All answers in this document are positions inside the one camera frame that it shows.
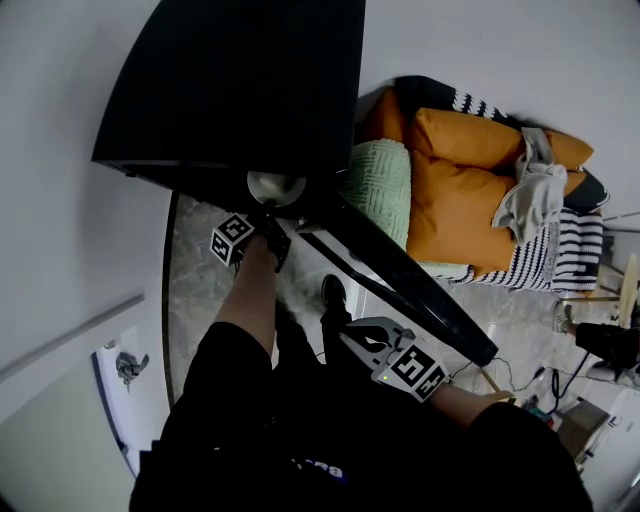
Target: wall molding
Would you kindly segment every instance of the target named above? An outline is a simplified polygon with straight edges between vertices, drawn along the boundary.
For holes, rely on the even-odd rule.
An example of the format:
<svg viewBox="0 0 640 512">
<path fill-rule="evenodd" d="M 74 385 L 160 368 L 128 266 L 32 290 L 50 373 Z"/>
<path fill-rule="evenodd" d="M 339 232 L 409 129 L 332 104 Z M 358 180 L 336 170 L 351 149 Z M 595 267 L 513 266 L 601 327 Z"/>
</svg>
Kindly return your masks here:
<svg viewBox="0 0 640 512">
<path fill-rule="evenodd" d="M 0 423 L 56 379 L 126 330 L 144 314 L 137 295 L 55 338 L 0 370 Z"/>
</svg>

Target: gray towel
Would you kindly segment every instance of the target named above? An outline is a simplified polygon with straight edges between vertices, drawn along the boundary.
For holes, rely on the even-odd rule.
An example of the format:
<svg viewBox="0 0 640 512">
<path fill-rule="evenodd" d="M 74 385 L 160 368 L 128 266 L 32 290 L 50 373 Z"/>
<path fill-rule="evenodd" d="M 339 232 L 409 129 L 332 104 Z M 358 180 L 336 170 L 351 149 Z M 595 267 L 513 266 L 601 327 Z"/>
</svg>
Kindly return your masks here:
<svg viewBox="0 0 640 512">
<path fill-rule="evenodd" d="M 560 222 L 567 170 L 553 163 L 553 152 L 539 128 L 522 128 L 526 152 L 516 162 L 518 184 L 502 199 L 493 227 L 508 226 L 519 245 L 535 238 L 552 222 Z"/>
</svg>

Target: black sleeve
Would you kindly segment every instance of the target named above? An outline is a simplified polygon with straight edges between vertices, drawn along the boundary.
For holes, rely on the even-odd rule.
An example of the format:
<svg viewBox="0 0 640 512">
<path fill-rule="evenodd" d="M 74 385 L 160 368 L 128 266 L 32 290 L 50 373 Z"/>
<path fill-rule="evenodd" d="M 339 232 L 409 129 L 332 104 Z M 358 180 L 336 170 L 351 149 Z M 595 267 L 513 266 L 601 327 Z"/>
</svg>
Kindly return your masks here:
<svg viewBox="0 0 640 512">
<path fill-rule="evenodd" d="M 259 483 L 270 389 L 271 360 L 260 344 L 235 325 L 213 324 L 160 440 L 141 456 L 129 510 L 200 509 L 212 493 L 250 484 L 251 468 Z"/>
<path fill-rule="evenodd" d="M 521 505 L 528 502 L 536 509 L 549 505 L 554 510 L 593 510 L 569 452 L 532 414 L 497 403 L 476 418 L 467 434 L 473 459 L 469 481 L 477 499 L 491 495 L 498 504 L 515 496 Z"/>
</svg>

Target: green knit pillow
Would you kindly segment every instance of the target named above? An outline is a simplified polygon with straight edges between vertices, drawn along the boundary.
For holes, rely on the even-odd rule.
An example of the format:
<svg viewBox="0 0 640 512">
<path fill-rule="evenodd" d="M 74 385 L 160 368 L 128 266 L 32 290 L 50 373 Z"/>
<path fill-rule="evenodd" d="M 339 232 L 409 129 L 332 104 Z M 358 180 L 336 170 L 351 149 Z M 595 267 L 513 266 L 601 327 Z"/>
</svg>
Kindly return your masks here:
<svg viewBox="0 0 640 512">
<path fill-rule="evenodd" d="M 358 144 L 342 195 L 400 247 L 407 248 L 411 214 L 411 159 L 393 140 Z"/>
</svg>

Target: orange pillow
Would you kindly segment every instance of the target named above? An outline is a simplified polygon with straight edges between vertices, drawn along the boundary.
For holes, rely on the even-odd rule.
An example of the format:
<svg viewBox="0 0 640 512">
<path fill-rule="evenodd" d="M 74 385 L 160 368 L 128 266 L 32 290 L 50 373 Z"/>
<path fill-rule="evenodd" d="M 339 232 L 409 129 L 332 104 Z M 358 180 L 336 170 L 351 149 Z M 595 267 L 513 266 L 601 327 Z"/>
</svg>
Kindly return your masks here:
<svg viewBox="0 0 640 512">
<path fill-rule="evenodd" d="M 571 135 L 550 130 L 545 130 L 544 133 L 551 145 L 555 162 L 564 165 L 570 171 L 584 165 L 593 154 L 593 148 L 589 144 Z"/>
<path fill-rule="evenodd" d="M 407 120 L 400 110 L 396 90 L 388 87 L 364 120 L 363 142 L 391 139 L 404 144 L 406 131 Z"/>
<path fill-rule="evenodd" d="M 408 149 L 456 165 L 494 169 L 513 165 L 524 152 L 522 134 L 483 117 L 421 108 L 407 134 Z"/>
<path fill-rule="evenodd" d="M 508 270 L 516 242 L 509 228 L 492 228 L 491 221 L 514 186 L 513 178 L 413 151 L 407 252 L 416 261 Z"/>
<path fill-rule="evenodd" d="M 564 186 L 564 196 L 567 197 L 587 179 L 587 173 L 581 171 L 567 172 L 567 184 Z"/>
</svg>

